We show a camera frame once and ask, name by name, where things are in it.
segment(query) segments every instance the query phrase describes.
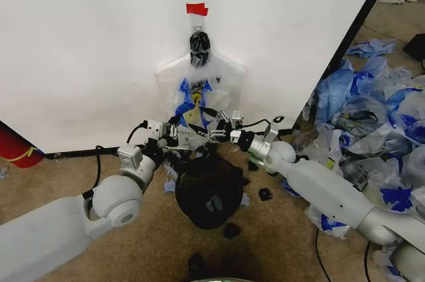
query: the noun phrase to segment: red object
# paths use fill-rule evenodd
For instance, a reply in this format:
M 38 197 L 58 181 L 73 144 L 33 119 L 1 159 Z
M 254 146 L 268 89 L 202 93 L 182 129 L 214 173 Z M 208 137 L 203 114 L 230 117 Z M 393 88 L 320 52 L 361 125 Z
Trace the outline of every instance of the red object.
M 22 137 L 0 126 L 0 157 L 20 168 L 38 164 L 43 156 Z
M 205 3 L 186 3 L 186 12 L 205 17 L 208 14 L 208 8 L 205 7 Z

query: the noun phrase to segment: pile of plastic bags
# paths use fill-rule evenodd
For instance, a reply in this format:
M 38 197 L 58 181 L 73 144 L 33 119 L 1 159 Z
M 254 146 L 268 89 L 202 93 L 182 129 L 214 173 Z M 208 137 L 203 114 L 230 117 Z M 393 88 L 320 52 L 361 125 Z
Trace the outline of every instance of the pile of plastic bags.
M 308 112 L 315 104 L 319 136 L 300 154 L 352 182 L 373 204 L 425 218 L 425 75 L 389 68 L 378 55 L 390 52 L 390 42 L 371 43 L 349 50 L 368 58 L 362 69 L 344 60 L 318 83 Z M 345 238 L 348 226 L 314 206 L 305 213 L 320 230 Z

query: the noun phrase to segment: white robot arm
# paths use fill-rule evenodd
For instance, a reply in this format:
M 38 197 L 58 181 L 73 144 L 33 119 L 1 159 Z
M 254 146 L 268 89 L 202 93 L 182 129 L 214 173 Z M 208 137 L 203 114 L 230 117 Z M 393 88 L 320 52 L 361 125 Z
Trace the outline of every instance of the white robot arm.
M 230 141 L 247 151 L 268 172 L 280 173 L 288 184 L 324 215 L 356 229 L 368 240 L 383 246 L 398 238 L 404 241 L 393 252 L 392 264 L 409 281 L 425 281 L 425 223 L 411 214 L 373 206 L 350 182 L 316 161 L 300 159 L 292 146 L 273 141 L 277 124 L 264 137 L 250 131 L 230 133 Z
M 76 197 L 52 201 L 0 226 L 0 281 L 31 282 L 82 253 L 92 240 L 125 226 L 139 214 L 157 168 L 154 147 L 118 149 L 121 175 L 105 178 Z M 90 219 L 92 202 L 96 220 Z

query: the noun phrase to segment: red tape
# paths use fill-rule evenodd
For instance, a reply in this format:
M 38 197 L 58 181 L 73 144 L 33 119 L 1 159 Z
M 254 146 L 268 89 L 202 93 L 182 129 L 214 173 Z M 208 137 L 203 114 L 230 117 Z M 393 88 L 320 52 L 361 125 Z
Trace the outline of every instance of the red tape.
M 186 3 L 186 12 L 205 17 L 208 14 L 208 8 L 205 7 L 205 3 Z

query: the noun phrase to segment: white panel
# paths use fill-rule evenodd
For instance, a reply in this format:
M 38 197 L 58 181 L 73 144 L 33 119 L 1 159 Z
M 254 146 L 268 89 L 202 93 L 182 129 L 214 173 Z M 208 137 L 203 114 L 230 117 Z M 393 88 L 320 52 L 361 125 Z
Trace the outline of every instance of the white panel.
M 291 127 L 364 0 L 0 0 L 0 119 L 51 153 L 164 118 L 154 71 L 188 49 L 186 2 L 248 71 L 245 121 Z

